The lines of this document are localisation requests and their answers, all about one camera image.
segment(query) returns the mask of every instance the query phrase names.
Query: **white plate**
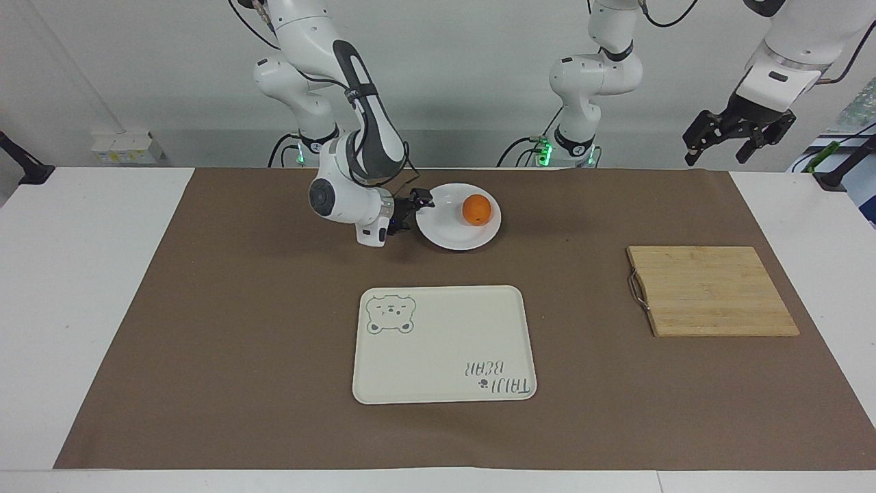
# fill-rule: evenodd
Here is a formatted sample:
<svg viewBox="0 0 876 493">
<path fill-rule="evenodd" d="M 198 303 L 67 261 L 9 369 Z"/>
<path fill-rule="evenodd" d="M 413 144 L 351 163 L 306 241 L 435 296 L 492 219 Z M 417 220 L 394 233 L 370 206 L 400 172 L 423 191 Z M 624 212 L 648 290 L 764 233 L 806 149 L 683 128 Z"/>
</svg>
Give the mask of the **white plate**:
<svg viewBox="0 0 876 493">
<path fill-rule="evenodd" d="M 468 183 L 446 183 L 431 190 L 435 207 L 417 211 L 417 225 L 423 236 L 448 250 L 472 250 L 496 236 L 502 224 L 502 210 L 486 190 Z M 483 226 L 470 225 L 463 218 L 463 202 L 474 194 L 490 200 L 492 218 Z"/>
</svg>

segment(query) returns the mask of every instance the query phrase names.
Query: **orange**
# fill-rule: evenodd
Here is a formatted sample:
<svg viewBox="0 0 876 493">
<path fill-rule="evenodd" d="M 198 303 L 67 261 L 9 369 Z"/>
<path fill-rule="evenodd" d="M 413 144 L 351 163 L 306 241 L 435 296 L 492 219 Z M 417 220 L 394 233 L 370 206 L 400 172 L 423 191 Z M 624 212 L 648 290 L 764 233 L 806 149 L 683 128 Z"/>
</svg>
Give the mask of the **orange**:
<svg viewBox="0 0 876 493">
<path fill-rule="evenodd" d="M 483 226 L 490 222 L 491 216 L 492 205 L 487 197 L 475 194 L 463 202 L 463 218 L 470 225 Z"/>
</svg>

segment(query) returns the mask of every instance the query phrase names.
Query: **electrical outlet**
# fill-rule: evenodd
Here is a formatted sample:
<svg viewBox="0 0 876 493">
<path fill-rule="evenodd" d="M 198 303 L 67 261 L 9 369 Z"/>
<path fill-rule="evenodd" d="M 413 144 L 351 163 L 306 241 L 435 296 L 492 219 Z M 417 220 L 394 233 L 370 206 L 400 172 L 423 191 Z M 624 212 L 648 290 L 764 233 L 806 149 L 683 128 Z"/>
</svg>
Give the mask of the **electrical outlet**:
<svg viewBox="0 0 876 493">
<path fill-rule="evenodd" d="M 91 147 L 103 164 L 157 164 L 164 151 L 151 132 L 95 135 Z"/>
</svg>

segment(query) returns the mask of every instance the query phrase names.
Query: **wooden cutting board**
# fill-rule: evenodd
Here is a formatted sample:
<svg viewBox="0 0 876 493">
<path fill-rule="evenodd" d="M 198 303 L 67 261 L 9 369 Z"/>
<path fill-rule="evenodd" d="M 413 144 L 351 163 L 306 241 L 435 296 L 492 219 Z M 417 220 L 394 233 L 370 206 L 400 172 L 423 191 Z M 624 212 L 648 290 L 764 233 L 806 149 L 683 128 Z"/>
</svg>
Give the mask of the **wooden cutting board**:
<svg viewBox="0 0 876 493">
<path fill-rule="evenodd" d="M 749 246 L 629 246 L 631 289 L 654 335 L 800 335 Z"/>
</svg>

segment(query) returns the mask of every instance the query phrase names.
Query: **brown paper mat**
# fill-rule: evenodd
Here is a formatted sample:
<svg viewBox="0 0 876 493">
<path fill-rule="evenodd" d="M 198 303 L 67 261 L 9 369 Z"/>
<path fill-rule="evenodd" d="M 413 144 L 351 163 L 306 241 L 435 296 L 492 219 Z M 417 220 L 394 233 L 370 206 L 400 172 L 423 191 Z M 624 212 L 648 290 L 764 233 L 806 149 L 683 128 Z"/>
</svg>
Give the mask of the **brown paper mat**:
<svg viewBox="0 0 876 493">
<path fill-rule="evenodd" d="M 307 206 L 312 170 L 198 169 L 56 468 L 876 469 L 876 432 L 729 175 L 427 171 L 502 206 L 455 254 L 383 249 Z M 656 339 L 629 245 L 753 246 L 796 338 Z M 511 284 L 528 401 L 364 406 L 350 391 L 368 288 Z"/>
</svg>

